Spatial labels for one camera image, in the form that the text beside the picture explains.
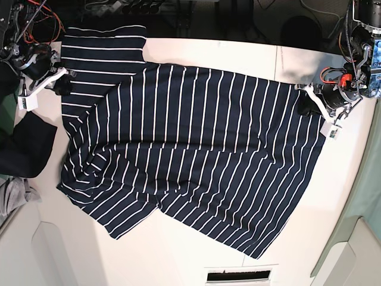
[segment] red wire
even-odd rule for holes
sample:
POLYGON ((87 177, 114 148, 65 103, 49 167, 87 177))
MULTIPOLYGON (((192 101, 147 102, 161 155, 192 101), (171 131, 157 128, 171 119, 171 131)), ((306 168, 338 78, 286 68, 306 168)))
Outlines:
MULTIPOLYGON (((32 4, 35 4, 35 5, 40 5, 40 3, 38 3, 38 2, 36 2, 36 1, 34 1, 34 0, 28 0, 28 2, 30 2, 30 3, 32 3, 32 4)), ((61 29, 62 29, 63 31, 65 31, 65 28, 64 28, 64 26, 63 26, 63 24, 62 24, 62 22, 61 22, 61 19, 59 18, 59 16, 58 16, 56 13, 54 13, 51 9, 49 9, 49 8, 46 7, 45 5, 43 5, 42 7, 43 7, 44 9, 46 9, 47 11, 51 12, 51 13, 53 14, 53 16, 56 18, 56 20, 58 21, 58 33, 57 33, 56 37, 55 37, 54 39, 51 39, 50 42, 46 42, 46 43, 50 44, 51 42, 54 42, 54 41, 56 41, 56 40, 58 39, 58 37, 60 36, 60 33, 61 33, 61 29)), ((44 13, 42 10, 41 10, 41 12, 42 12, 42 14, 44 14, 44 15, 47 16, 47 17, 45 17, 43 20, 46 20, 48 17, 53 17, 53 16, 51 16, 51 15, 47 15, 47 14, 44 13)), ((36 40, 34 39, 32 33, 29 33, 29 37, 30 37, 30 39, 31 39, 32 41, 31 41, 31 42, 26 41, 26 37, 24 37, 24 40, 25 40, 26 43, 32 43, 32 42, 39 43, 38 41, 36 41, 36 40)))

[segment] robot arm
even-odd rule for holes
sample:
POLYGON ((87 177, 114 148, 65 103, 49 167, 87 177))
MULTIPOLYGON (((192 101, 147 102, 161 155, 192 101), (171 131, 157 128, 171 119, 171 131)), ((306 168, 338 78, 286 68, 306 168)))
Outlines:
POLYGON ((298 111, 301 115, 321 114, 327 122, 338 125, 340 120, 365 98, 381 97, 381 2, 354 0, 349 5, 339 46, 347 55, 341 68, 327 67, 321 71, 323 84, 297 85, 306 91, 298 111), (357 26, 350 29, 349 15, 357 26), (326 79, 330 74, 333 79, 326 79))

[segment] white cable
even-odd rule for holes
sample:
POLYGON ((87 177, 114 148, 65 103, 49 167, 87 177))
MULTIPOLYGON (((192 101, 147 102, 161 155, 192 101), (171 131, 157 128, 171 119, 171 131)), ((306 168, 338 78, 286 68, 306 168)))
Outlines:
POLYGON ((320 11, 320 10, 316 10, 314 8, 311 8, 309 7, 306 3, 304 3, 304 0, 300 0, 300 3, 307 9, 311 10, 311 11, 314 11, 314 12, 318 12, 318 13, 321 13, 321 14, 326 14, 326 15, 332 15, 332 16, 336 16, 338 18, 338 21, 336 22, 335 26, 333 27, 333 30, 332 32, 329 34, 328 38, 331 38, 331 36, 333 35, 333 33, 336 31, 337 29, 337 26, 339 25, 340 21, 342 19, 344 19, 344 17, 340 17, 339 14, 336 14, 336 13, 333 13, 333 12, 325 12, 325 11, 320 11))

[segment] dark cloth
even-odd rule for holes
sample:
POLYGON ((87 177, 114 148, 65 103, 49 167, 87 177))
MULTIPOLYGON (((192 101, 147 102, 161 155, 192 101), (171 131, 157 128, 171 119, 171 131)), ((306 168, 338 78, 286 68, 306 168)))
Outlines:
POLYGON ((57 127, 28 112, 13 134, 0 141, 0 173, 36 177, 49 160, 56 131, 57 127))
POLYGON ((63 98, 70 146, 58 189, 113 238, 160 209, 260 257, 310 181, 323 120, 299 116, 301 91, 286 83, 98 49, 129 35, 141 47, 144 32, 68 29, 61 55, 81 71, 63 98))

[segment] vent grille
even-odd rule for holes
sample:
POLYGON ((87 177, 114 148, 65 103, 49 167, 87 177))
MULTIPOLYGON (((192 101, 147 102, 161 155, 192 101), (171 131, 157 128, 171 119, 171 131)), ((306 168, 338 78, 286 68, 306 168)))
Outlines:
POLYGON ((208 273, 207 282, 266 281, 271 271, 208 273))

